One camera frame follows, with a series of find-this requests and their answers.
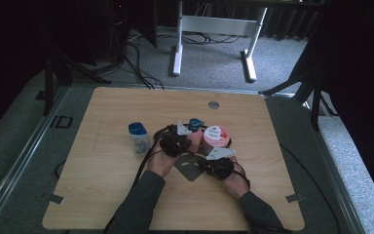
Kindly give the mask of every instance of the white table leg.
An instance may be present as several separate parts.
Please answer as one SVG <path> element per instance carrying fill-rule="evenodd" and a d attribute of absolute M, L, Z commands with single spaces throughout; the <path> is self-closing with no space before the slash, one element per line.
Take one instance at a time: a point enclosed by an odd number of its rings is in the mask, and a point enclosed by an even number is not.
<path fill-rule="evenodd" d="M 181 58 L 183 56 L 183 45 L 181 44 L 183 35 L 183 2 L 178 2 L 178 22 L 177 22 L 177 47 L 175 48 L 174 68 L 172 74 L 179 76 L 181 71 Z"/>
<path fill-rule="evenodd" d="M 257 26 L 254 29 L 254 34 L 251 37 L 250 45 L 248 47 L 248 50 L 244 50 L 244 59 L 245 59 L 245 64 L 247 68 L 247 74 L 248 78 L 252 81 L 257 80 L 256 76 L 256 70 L 254 69 L 254 63 L 253 63 L 253 52 L 254 52 L 254 47 L 256 46 L 257 38 L 259 37 L 260 34 L 260 29 L 262 28 L 263 25 L 263 19 L 266 16 L 266 11 L 267 8 L 263 9 L 263 14 L 260 16 L 260 19 L 257 21 Z"/>

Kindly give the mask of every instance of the plastic bottle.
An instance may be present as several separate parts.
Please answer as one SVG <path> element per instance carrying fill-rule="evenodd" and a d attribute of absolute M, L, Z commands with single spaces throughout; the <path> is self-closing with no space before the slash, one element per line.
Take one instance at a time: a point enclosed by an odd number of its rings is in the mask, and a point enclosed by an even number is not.
<path fill-rule="evenodd" d="M 187 148 L 187 151 L 192 153 L 197 153 L 199 151 L 199 146 L 203 138 L 203 131 L 200 129 L 200 127 L 203 124 L 204 122 L 196 118 L 190 120 L 188 130 L 190 130 L 192 133 L 187 135 L 187 138 L 191 140 L 191 144 Z"/>
<path fill-rule="evenodd" d="M 135 157 L 145 157 L 150 148 L 150 137 L 144 126 L 139 122 L 129 124 L 129 132 Z"/>

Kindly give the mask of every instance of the small object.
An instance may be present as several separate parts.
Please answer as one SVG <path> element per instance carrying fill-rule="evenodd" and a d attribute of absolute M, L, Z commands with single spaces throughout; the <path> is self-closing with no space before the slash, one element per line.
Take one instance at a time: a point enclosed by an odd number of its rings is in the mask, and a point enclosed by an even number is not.
<path fill-rule="evenodd" d="M 181 122 L 181 120 L 178 120 L 178 122 L 177 122 L 177 133 L 180 136 L 184 136 L 184 135 L 191 134 L 191 131 L 184 126 L 184 124 Z"/>
<path fill-rule="evenodd" d="M 187 151 L 192 153 L 197 153 L 199 151 L 200 143 L 202 142 L 203 138 L 203 131 L 200 129 L 200 127 L 203 124 L 204 122 L 196 118 L 190 120 L 188 130 L 191 132 L 191 134 L 187 135 L 187 138 L 191 140 L 191 144 L 187 148 Z"/>
<path fill-rule="evenodd" d="M 210 126 L 206 128 L 203 136 L 205 150 L 211 151 L 213 147 L 226 147 L 229 144 L 229 133 L 221 126 Z"/>
<path fill-rule="evenodd" d="M 206 156 L 208 160 L 217 160 L 221 158 L 227 158 L 233 156 L 236 153 L 236 150 L 231 148 L 220 148 L 214 147 L 211 152 Z"/>
<path fill-rule="evenodd" d="M 147 131 L 141 123 L 135 122 L 129 124 L 129 132 L 135 157 L 144 157 L 150 148 L 150 137 Z"/>

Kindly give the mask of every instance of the gray sleeve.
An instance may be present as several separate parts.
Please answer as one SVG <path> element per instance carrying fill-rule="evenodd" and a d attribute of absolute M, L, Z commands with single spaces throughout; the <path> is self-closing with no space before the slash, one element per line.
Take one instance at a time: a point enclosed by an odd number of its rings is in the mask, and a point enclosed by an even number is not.
<path fill-rule="evenodd" d="M 250 233 L 276 233 L 257 227 L 254 223 L 283 228 L 275 210 L 262 199 L 248 191 L 240 199 L 244 215 L 250 222 Z"/>
<path fill-rule="evenodd" d="M 107 233 L 147 233 L 165 184 L 161 176 L 145 171 L 115 212 Z"/>

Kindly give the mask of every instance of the wooden board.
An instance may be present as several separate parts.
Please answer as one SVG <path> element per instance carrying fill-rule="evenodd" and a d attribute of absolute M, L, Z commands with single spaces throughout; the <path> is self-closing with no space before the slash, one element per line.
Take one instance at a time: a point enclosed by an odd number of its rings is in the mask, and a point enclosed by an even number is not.
<path fill-rule="evenodd" d="M 218 109 L 209 108 L 211 101 Z M 72 145 L 43 225 L 48 229 L 103 229 L 127 196 L 139 164 L 128 125 L 141 122 L 152 138 L 178 120 L 198 118 L 223 126 L 231 148 L 251 181 L 251 190 L 269 203 L 285 228 L 300 230 L 304 220 L 265 103 L 257 95 L 97 88 Z M 200 175 L 187 180 L 176 168 L 154 211 L 151 230 L 247 230 L 238 201 L 220 181 Z"/>

